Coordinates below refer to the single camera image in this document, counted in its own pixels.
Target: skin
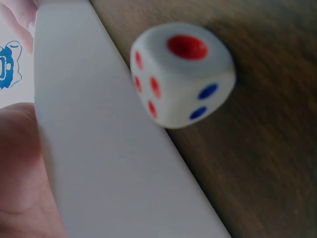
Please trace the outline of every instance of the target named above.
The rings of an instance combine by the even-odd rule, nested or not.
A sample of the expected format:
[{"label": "skin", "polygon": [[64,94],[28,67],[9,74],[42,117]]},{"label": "skin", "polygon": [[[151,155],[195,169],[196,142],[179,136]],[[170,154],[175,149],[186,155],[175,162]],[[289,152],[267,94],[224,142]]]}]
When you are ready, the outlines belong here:
[{"label": "skin", "polygon": [[0,237],[65,238],[33,104],[0,109]]},{"label": "skin", "polygon": [[0,0],[0,15],[15,31],[28,53],[33,52],[33,37],[38,0]]}]

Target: wooden table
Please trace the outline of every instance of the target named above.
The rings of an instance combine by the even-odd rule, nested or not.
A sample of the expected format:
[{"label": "wooden table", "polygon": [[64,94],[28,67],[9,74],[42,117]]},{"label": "wooden table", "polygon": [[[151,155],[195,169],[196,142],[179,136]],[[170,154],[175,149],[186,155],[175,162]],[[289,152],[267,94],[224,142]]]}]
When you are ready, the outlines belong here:
[{"label": "wooden table", "polygon": [[205,26],[238,84],[206,120],[169,135],[234,238],[317,237],[317,1],[91,0],[129,65],[149,27]]}]

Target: white paper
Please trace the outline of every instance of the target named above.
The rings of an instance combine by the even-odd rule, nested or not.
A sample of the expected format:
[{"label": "white paper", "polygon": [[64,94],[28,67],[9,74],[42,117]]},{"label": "white paper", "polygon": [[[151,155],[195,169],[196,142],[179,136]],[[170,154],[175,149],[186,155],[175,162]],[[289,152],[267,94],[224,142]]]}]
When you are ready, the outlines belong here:
[{"label": "white paper", "polygon": [[33,56],[0,15],[0,108],[21,102],[34,102]]},{"label": "white paper", "polygon": [[34,57],[44,158],[70,237],[230,237],[87,1],[42,2]]}]

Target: die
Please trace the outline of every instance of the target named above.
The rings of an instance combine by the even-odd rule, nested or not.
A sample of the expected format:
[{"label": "die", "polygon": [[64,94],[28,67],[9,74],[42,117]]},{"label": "die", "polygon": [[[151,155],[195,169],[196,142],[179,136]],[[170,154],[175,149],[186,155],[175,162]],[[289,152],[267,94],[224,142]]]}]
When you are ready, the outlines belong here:
[{"label": "die", "polygon": [[175,129],[219,108],[234,88],[234,62],[211,32],[170,23],[144,32],[131,48],[131,73],[149,116]]}]

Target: blue printed logo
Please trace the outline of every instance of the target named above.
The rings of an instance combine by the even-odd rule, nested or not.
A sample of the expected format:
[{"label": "blue printed logo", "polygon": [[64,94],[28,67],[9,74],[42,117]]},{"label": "blue printed logo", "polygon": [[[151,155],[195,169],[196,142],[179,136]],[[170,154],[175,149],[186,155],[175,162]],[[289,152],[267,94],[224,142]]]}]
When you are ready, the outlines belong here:
[{"label": "blue printed logo", "polygon": [[22,47],[17,41],[9,42],[5,48],[0,46],[0,91],[21,81],[18,62],[21,52]]}]

